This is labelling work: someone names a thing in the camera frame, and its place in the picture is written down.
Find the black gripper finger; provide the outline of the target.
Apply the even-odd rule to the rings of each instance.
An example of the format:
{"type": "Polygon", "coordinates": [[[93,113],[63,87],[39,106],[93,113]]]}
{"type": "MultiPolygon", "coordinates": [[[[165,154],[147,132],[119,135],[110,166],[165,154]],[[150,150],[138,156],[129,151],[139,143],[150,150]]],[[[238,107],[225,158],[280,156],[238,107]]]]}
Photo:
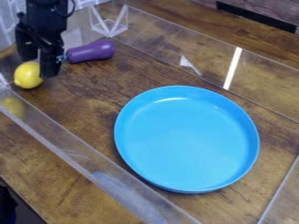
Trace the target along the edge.
{"type": "Polygon", "coordinates": [[[38,46],[34,43],[31,35],[21,28],[15,28],[15,41],[18,53],[23,61],[38,59],[38,46]]]}
{"type": "Polygon", "coordinates": [[[51,47],[41,52],[41,76],[50,79],[59,75],[62,62],[65,61],[65,49],[62,47],[51,47]]]}

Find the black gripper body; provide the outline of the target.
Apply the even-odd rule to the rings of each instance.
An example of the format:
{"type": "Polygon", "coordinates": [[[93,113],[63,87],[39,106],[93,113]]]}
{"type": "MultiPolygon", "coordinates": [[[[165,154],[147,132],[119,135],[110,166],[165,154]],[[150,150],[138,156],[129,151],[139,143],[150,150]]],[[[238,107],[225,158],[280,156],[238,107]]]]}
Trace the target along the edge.
{"type": "Polygon", "coordinates": [[[26,11],[17,14],[17,27],[31,35],[38,48],[63,47],[62,33],[75,8],[75,0],[26,0],[26,11]]]}

